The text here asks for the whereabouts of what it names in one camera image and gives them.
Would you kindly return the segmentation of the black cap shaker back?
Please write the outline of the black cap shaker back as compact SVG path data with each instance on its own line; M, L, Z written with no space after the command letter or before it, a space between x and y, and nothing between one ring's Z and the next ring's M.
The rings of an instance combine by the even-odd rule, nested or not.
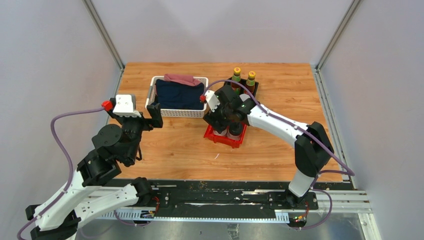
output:
M243 125L240 122L232 122L229 125L227 137L238 141L241 138L243 132Z

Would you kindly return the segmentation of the black cap shaker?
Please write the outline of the black cap shaker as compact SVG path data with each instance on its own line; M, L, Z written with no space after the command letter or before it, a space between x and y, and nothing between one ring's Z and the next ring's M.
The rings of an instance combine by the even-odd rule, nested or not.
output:
M229 125L227 137L238 141L241 138L243 132L243 125L240 122L232 122Z
M212 131L212 133L213 133L215 136L221 136L221 137L225 137L225 136L227 135L227 132L228 132L228 130L227 130L227 129L225 129L225 130L223 130L223 131L221 131L221 132L219 132L219 131L217 131L217 130L213 130L213 131Z

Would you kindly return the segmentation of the black cap shaker front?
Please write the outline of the black cap shaker front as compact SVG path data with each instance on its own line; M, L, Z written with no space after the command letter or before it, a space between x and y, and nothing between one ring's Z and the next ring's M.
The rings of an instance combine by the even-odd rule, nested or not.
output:
M212 131L212 133L213 133L215 136L221 136L221 137L225 137L225 136L227 135L227 132L228 132L228 130L227 130L227 129L225 129L225 130L223 130L223 131L221 131L221 132L219 132L219 131L217 131L217 130L213 130L213 131Z

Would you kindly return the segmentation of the yellow cap sauce bottle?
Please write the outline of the yellow cap sauce bottle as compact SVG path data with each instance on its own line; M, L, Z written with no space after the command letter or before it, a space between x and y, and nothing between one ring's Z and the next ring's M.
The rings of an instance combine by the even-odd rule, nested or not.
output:
M256 72L255 71L250 71L248 73L248 77L245 81L245 87L250 93L253 94L255 92L255 89L256 89Z
M231 88L237 93L240 93L240 89L241 87L237 84L240 83L241 81L241 68L240 67L235 67L233 69L233 75L231 77L232 82L230 83Z

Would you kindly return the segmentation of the silver lid jar back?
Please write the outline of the silver lid jar back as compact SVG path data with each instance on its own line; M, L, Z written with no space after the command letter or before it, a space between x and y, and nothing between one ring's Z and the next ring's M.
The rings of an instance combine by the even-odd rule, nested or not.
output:
M240 97L242 102L251 98L248 94L241 94L239 97Z

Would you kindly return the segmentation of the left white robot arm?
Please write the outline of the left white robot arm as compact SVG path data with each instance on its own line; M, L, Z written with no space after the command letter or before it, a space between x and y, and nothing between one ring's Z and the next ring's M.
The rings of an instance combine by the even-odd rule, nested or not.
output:
M160 104L147 107L149 118L134 111L118 114L117 100L102 103L98 112L107 112L117 124L107 124L92 138L91 150L77 166L70 166L68 180L52 197L39 205L29 205L26 217L34 224L30 231L33 240L68 240L78 229L92 220L119 209L151 203L159 207L150 182L137 177L119 190L88 200L91 193L105 186L121 173L120 165L133 166L142 157L141 139L144 131L163 126Z

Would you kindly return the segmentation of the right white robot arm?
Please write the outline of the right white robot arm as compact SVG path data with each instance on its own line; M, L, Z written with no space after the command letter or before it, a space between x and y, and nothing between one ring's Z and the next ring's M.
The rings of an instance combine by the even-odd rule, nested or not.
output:
M262 129L291 145L294 149L296 172L284 194L284 202L298 209L319 172L334 153L322 124L294 121L260 104L252 94L237 95L225 84L216 91L207 90L200 96L209 111L203 119L221 133L231 123Z

